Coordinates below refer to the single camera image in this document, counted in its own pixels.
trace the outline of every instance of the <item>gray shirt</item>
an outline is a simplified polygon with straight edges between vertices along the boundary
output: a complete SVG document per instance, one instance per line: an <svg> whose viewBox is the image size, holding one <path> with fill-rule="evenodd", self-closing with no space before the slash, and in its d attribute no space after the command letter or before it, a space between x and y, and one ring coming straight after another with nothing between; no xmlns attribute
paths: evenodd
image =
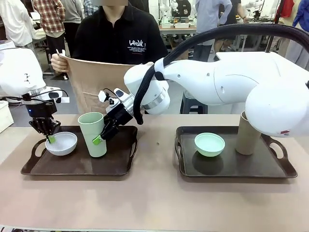
<svg viewBox="0 0 309 232"><path fill-rule="evenodd" d="M66 9L64 23L81 23L84 18L81 0L61 0Z"/></svg>
<svg viewBox="0 0 309 232"><path fill-rule="evenodd" d="M225 12L219 20L220 4L224 6ZM232 9L230 0L197 0L195 6L197 9L197 33L216 28L219 22L224 24Z"/></svg>

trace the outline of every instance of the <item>neck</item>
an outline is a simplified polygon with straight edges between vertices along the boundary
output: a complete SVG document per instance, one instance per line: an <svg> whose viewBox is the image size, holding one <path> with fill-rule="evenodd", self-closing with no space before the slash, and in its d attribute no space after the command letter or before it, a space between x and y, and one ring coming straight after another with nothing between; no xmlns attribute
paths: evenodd
<svg viewBox="0 0 309 232"><path fill-rule="evenodd" d="M122 16L125 6L103 6L106 18L113 25Z"/></svg>

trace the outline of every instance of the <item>cup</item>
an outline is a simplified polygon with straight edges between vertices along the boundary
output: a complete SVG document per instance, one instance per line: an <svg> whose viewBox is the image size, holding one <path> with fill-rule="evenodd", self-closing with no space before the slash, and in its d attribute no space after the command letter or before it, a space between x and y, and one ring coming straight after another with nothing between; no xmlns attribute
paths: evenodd
<svg viewBox="0 0 309 232"><path fill-rule="evenodd" d="M101 113L91 112L78 118L89 154L98 158L106 154L106 141L101 141L97 145L92 141L101 134L104 127L104 116Z"/></svg>
<svg viewBox="0 0 309 232"><path fill-rule="evenodd" d="M250 125L245 112L242 112L237 134L236 151L242 155L252 155L260 136L261 133Z"/></svg>

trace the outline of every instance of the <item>tray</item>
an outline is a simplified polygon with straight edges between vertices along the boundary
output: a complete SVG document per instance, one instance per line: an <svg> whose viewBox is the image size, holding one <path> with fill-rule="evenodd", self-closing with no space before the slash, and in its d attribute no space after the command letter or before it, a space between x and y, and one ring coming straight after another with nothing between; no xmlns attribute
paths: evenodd
<svg viewBox="0 0 309 232"><path fill-rule="evenodd" d="M33 147L31 157L21 170L24 175L95 175L123 176L132 166L137 150L137 128L119 127L116 136L106 143L107 153L100 158L89 155L79 126L62 126L59 132L69 131L77 136L76 149L66 156L54 156L46 148L41 156L36 156L38 146L46 141L40 140Z"/></svg>
<svg viewBox="0 0 309 232"><path fill-rule="evenodd" d="M204 132L220 135L225 141L223 152L213 158L202 156L196 149L194 138ZM297 172L288 160L285 147L267 135L261 135L255 152L250 156L236 150L238 127L179 127L175 149L180 172L187 177L260 177L295 178ZM277 144L283 158L277 158L270 144Z"/></svg>

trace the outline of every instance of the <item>brown cup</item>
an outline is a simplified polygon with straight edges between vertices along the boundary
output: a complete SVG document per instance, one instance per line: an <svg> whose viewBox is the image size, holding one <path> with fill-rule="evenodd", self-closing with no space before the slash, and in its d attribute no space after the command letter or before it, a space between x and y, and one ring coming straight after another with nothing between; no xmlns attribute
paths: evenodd
<svg viewBox="0 0 309 232"><path fill-rule="evenodd" d="M236 151L242 155L252 155L260 136L261 133L250 125L245 112L242 112L237 134Z"/></svg>

